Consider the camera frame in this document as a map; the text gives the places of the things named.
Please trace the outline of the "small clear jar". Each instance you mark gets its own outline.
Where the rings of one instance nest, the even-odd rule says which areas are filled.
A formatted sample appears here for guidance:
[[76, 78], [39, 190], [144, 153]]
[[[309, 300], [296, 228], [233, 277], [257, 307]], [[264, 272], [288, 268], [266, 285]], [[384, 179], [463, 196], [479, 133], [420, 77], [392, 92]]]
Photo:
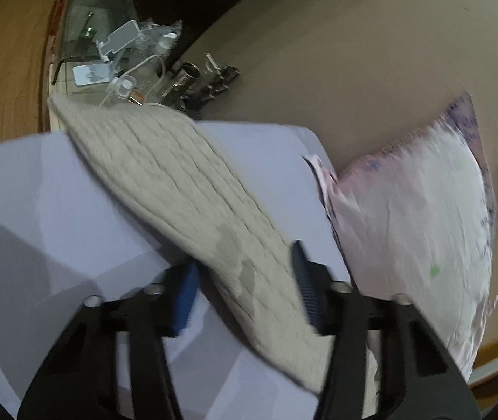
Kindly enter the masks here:
[[121, 76], [115, 85], [114, 93], [120, 100], [127, 100], [136, 87], [136, 79], [130, 75]]

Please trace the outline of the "glass top nightstand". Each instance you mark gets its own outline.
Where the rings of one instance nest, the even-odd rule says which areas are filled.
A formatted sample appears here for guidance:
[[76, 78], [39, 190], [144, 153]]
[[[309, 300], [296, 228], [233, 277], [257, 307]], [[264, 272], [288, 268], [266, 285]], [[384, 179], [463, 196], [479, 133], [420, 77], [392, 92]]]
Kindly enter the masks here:
[[47, 92], [99, 106], [173, 105], [201, 76], [178, 57], [182, 23], [141, 19], [133, 0], [62, 0]]

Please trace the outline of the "black cylindrical bottle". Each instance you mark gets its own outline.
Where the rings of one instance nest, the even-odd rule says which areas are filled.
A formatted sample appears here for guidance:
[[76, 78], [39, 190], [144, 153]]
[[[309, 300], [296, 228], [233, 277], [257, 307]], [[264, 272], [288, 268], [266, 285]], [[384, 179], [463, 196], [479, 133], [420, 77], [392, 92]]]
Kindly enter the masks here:
[[201, 73], [195, 64], [189, 62], [183, 63], [177, 74], [162, 90], [160, 103], [167, 106], [172, 105], [200, 76]]

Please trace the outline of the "clear plastic bag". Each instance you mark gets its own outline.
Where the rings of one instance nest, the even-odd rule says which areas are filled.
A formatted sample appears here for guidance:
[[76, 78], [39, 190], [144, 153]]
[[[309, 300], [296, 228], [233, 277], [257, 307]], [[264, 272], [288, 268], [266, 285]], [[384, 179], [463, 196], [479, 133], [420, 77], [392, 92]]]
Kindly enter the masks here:
[[181, 31], [181, 20], [171, 26], [162, 26], [147, 20], [140, 24], [139, 35], [134, 46], [142, 53], [157, 54], [165, 60], [178, 43]]

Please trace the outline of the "pink floral pillow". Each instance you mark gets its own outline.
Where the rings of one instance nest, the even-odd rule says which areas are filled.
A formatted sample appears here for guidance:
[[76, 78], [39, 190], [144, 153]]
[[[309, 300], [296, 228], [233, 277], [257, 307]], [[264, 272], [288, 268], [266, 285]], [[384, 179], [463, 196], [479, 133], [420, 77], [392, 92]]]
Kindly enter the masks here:
[[410, 298], [470, 376], [496, 304], [496, 203], [472, 97], [340, 175], [307, 161], [359, 290]]

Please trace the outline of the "lavender bed sheet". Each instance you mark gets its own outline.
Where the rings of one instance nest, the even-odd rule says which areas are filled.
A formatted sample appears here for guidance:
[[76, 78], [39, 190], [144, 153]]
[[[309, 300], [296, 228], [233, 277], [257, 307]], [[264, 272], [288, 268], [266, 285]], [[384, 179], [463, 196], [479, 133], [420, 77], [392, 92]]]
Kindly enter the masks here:
[[[309, 129], [206, 122], [202, 131], [281, 233], [346, 280], [307, 163]], [[62, 133], [0, 144], [0, 405], [17, 414], [34, 374], [82, 301], [117, 300], [181, 261], [181, 250], [121, 206]], [[187, 328], [165, 344], [187, 419], [310, 419], [316, 397], [262, 361], [208, 275]]]

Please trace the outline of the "white phone stand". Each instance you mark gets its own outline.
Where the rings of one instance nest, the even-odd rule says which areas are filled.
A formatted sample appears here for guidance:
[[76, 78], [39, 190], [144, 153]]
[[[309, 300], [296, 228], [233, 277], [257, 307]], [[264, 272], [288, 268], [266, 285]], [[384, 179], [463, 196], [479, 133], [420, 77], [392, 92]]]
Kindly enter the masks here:
[[103, 62], [109, 61], [110, 54], [117, 54], [127, 48], [138, 37], [140, 29], [135, 20], [129, 20], [110, 32], [105, 41], [97, 41], [96, 48]]

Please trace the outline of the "beige knitted sweater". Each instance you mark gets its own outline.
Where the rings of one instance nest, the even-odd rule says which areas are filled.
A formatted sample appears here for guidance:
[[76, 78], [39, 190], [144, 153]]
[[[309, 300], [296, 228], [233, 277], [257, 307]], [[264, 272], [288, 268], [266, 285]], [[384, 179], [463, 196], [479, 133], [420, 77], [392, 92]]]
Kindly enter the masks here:
[[303, 127], [194, 121], [160, 105], [49, 100], [86, 163], [135, 216], [207, 266], [257, 354], [319, 393], [332, 342], [309, 325], [293, 242], [349, 275], [310, 167], [323, 156]]

